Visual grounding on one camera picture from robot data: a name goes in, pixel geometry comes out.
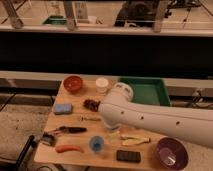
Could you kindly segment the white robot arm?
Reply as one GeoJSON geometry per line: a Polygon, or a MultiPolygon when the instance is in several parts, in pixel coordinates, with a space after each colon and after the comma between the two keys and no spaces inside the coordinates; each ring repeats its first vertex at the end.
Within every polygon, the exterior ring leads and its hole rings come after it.
{"type": "Polygon", "coordinates": [[[118,82],[103,98],[98,112],[108,129],[126,124],[213,148],[213,110],[138,104],[133,94],[118,82]]]}

